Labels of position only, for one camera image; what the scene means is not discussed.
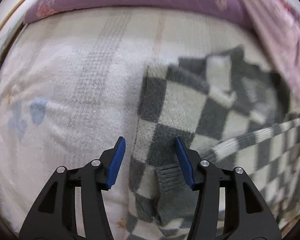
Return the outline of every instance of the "gray and white checkered fabric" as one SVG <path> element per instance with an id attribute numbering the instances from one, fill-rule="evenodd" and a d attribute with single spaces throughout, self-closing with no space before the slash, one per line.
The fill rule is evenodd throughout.
<path id="1" fill-rule="evenodd" d="M 282 89 L 277 96 L 278 83 L 246 63 L 242 48 L 204 59 L 181 58 L 178 66 L 147 66 L 130 166 L 127 238 L 184 239 L 188 234 L 198 193 L 184 182 L 174 152 L 176 136 L 218 167 L 242 166 L 268 203 L 279 199 L 277 189 L 290 178 L 288 150 L 298 140 L 283 144 L 299 131 L 299 121 L 265 129 L 282 122 L 288 108 L 289 93 L 283 97 Z M 276 151 L 279 141 L 282 150 Z M 218 228 L 223 227 L 222 205 Z"/>

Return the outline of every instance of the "bed sheet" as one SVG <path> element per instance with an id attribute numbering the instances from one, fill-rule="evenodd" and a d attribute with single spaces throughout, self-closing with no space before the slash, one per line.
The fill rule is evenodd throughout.
<path id="1" fill-rule="evenodd" d="M 123 239 L 144 65 L 238 45 L 247 62 L 271 69 L 253 34 L 190 12 L 95 8 L 27 26 L 0 71 L 0 191 L 13 229 L 58 166 L 81 167 L 124 136 L 117 182 L 103 192 L 114 239 Z"/>

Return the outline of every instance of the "bed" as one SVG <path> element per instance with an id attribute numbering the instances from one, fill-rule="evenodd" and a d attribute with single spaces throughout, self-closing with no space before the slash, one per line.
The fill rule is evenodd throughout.
<path id="1" fill-rule="evenodd" d="M 227 5 L 220 0 L 216 6 Z M 54 13 L 47 10 L 44 16 Z M 273 63 L 249 24 L 242 28 L 168 8 L 110 7 L 60 13 L 26 25 L 0 70 L 0 208 L 12 229 L 20 230 L 58 166 L 81 167 L 112 148 L 119 136 L 137 140 L 147 64 L 177 64 L 180 57 L 205 58 L 242 46 L 246 62 L 271 72 Z M 299 106 L 292 96 L 289 112 L 300 112 Z M 127 144 L 117 183 L 103 194 L 115 240 L 130 236 L 126 225 L 135 145 Z M 296 166 L 298 174 L 300 158 Z M 281 227 L 299 214 L 300 198 Z M 145 238 L 152 240 L 153 231 L 149 234 Z"/>

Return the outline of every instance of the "pink flower print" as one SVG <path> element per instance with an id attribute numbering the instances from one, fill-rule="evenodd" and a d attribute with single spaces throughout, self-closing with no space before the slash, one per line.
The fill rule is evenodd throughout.
<path id="1" fill-rule="evenodd" d="M 216 6 L 220 12 L 225 11 L 228 8 L 227 0 L 216 0 Z"/>
<path id="2" fill-rule="evenodd" d="M 49 8 L 47 5 L 45 4 L 41 4 L 39 5 L 39 8 L 38 8 L 38 11 L 36 13 L 36 16 L 39 18 L 39 19 L 42 19 L 42 18 L 45 18 L 45 17 L 48 17 L 48 16 L 51 16 L 55 13 L 58 13 L 58 11 L 55 11 L 54 9 L 52 8 Z"/>

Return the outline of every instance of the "blue stain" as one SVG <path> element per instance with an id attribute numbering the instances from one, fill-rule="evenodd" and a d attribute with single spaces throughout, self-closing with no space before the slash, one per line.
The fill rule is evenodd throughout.
<path id="1" fill-rule="evenodd" d="M 35 98 L 30 106 L 32 122 L 38 126 L 42 123 L 47 111 L 48 100 L 45 98 Z"/>
<path id="2" fill-rule="evenodd" d="M 27 130 L 27 121 L 21 119 L 21 101 L 17 101 L 12 104 L 13 116 L 8 121 L 8 127 L 10 129 L 15 129 L 17 137 L 21 140 Z"/>

